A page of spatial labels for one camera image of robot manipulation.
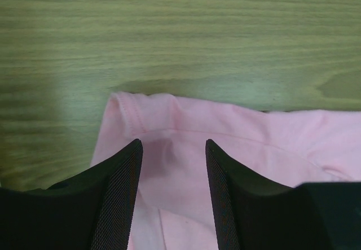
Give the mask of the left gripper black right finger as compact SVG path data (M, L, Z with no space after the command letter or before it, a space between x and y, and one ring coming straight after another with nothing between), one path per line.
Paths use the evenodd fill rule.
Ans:
M359 249L360 183L295 188L237 162L213 140L206 168L219 249Z

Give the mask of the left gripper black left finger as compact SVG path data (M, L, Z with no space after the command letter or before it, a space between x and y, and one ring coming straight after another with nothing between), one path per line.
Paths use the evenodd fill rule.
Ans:
M135 139L47 189L1 188L1 248L126 249L142 155Z

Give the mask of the pink t shirt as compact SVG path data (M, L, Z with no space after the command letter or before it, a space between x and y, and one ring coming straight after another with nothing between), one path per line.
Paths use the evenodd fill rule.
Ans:
M360 113L264 113L170 94L112 94L92 159L140 139L143 161L129 249L217 249L205 144L294 187L360 180Z

